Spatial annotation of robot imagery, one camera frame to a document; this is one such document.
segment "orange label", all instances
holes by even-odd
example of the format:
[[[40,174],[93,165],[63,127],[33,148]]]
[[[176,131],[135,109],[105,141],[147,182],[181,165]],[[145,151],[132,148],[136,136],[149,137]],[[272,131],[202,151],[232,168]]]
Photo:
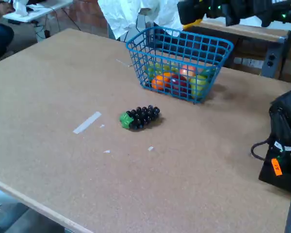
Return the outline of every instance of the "orange label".
[[[272,159],[272,165],[275,171],[276,176],[281,176],[282,175],[282,171],[279,165],[279,162],[277,159]]]

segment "grape bunch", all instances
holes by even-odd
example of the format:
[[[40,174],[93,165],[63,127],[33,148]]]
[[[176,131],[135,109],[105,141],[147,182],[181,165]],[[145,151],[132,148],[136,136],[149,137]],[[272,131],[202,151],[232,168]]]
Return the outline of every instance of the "grape bunch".
[[[122,127],[126,129],[143,129],[145,125],[159,118],[160,109],[149,105],[148,107],[137,107],[123,113],[120,117]]]

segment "orange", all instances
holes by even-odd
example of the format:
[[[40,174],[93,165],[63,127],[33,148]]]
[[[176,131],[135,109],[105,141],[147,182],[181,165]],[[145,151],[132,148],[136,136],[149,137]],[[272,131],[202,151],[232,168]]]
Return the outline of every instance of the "orange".
[[[166,72],[163,75],[157,75],[152,80],[152,88],[163,91],[165,87],[170,88],[171,73]]]

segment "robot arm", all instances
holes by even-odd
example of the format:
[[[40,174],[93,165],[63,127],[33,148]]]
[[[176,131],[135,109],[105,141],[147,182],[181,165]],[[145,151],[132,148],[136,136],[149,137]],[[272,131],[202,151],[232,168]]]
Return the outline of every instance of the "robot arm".
[[[262,27],[273,21],[291,23],[291,0],[185,0],[178,3],[183,25],[208,18],[225,17],[226,25],[240,23],[241,18],[257,16]]]

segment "red apple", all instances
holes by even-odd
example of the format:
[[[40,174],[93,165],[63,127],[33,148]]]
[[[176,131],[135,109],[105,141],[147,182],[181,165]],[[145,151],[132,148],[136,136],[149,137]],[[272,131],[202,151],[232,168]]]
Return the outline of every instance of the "red apple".
[[[172,88],[172,94],[174,96],[181,96],[181,97],[188,97],[188,81],[185,77],[173,74],[170,79],[171,82],[171,88]]]
[[[189,77],[194,77],[196,76],[196,67],[183,65],[182,69],[180,70],[180,74],[183,75],[186,79],[189,79]]]

